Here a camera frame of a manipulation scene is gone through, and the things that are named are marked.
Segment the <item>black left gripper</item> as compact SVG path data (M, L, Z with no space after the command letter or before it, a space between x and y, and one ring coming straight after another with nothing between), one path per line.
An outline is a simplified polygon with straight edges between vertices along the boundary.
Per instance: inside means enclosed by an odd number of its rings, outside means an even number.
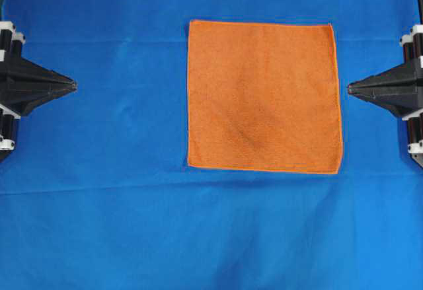
M21 57L26 43L23 33L17 32L11 21L1 21L1 151L13 151L17 141L17 127L21 116L35 108L77 90L77 83L69 77L43 68ZM41 83L59 83L70 87L42 92L9 91L13 79Z

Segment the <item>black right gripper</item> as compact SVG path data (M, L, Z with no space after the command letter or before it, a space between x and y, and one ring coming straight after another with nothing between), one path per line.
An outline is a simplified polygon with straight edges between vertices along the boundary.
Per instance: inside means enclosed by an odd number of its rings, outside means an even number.
M406 122L409 154L422 154L422 24L400 40L404 63L348 85L348 94L384 108ZM410 88L370 88L402 87Z

